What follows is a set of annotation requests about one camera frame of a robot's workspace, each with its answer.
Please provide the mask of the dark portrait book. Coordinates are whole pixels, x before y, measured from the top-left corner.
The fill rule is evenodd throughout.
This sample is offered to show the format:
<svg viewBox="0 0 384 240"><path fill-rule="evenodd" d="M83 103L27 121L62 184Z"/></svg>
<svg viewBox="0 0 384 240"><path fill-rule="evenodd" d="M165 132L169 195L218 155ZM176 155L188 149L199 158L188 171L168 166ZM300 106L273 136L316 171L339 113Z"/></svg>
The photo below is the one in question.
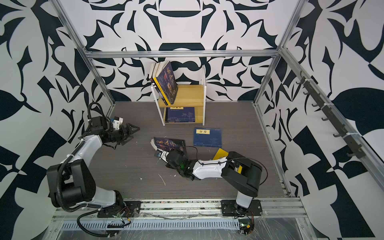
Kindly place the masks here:
<svg viewBox="0 0 384 240"><path fill-rule="evenodd" d="M184 157L187 156L185 140L153 137L150 143L156 151L155 157L157 158L160 158L163 152L170 152L172 150L181 152Z"/></svg>
<svg viewBox="0 0 384 240"><path fill-rule="evenodd" d="M178 84L175 79L174 71L170 61L164 66L164 69L155 77L157 83L160 85L161 90L167 95L167 100L170 105L173 105L178 93Z"/></svg>

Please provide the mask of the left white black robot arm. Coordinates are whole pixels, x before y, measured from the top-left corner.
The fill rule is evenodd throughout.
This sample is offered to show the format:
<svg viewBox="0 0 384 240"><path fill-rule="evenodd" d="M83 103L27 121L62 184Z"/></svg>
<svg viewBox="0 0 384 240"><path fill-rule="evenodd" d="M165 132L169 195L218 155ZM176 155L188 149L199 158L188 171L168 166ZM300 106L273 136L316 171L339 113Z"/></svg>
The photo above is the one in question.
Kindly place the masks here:
<svg viewBox="0 0 384 240"><path fill-rule="evenodd" d="M121 225L108 225L105 233L95 233L81 223L81 218L96 214L99 218L118 217L127 210L127 205L119 191L97 187L89 170L89 165L102 146L116 149L133 139L133 134L140 127L130 123L124 124L123 118L108 118L105 114L92 117L91 108L99 103L90 103L87 108L88 127L79 137L80 142L73 152L58 165L47 170L49 197L56 208L73 213L83 208L92 211L77 217L77 225L88 235L97 238L113 238L122 229L131 224L130 220L122 220Z"/></svg>

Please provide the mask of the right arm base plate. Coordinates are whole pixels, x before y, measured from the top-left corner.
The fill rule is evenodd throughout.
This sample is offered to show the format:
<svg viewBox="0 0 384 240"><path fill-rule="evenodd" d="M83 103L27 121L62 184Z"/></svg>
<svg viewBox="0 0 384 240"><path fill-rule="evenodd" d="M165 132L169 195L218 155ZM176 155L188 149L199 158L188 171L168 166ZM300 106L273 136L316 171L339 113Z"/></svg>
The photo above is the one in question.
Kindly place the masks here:
<svg viewBox="0 0 384 240"><path fill-rule="evenodd" d="M263 211L259 200L252 200L247 209L239 207L235 200L221 200L221 210L224 217L261 216Z"/></svg>

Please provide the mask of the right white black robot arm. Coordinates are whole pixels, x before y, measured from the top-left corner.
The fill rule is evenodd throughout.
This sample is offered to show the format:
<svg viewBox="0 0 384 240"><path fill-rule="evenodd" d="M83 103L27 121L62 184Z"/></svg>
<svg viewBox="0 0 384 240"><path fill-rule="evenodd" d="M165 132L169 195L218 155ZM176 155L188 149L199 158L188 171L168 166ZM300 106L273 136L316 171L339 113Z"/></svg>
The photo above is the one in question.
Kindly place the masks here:
<svg viewBox="0 0 384 240"><path fill-rule="evenodd" d="M166 163L166 167L176 170L180 176L190 181L211 178L227 181L238 191L234 203L235 216L248 212L264 183L262 173L267 170L259 161L246 158L237 152L229 152L223 158L207 161L187 159L184 153L178 150L157 150L157 156Z"/></svg>

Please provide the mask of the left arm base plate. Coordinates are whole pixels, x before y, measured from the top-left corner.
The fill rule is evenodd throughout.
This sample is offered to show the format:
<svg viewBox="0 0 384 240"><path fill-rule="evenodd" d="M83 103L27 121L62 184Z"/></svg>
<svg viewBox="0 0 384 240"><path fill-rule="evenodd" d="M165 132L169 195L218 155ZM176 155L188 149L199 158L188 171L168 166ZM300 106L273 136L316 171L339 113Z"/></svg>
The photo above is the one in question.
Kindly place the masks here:
<svg viewBox="0 0 384 240"><path fill-rule="evenodd" d="M102 208L98 214L98 218L112 218L118 214L123 218L135 217L140 213L141 201L124 201L122 205L113 205L106 208Z"/></svg>

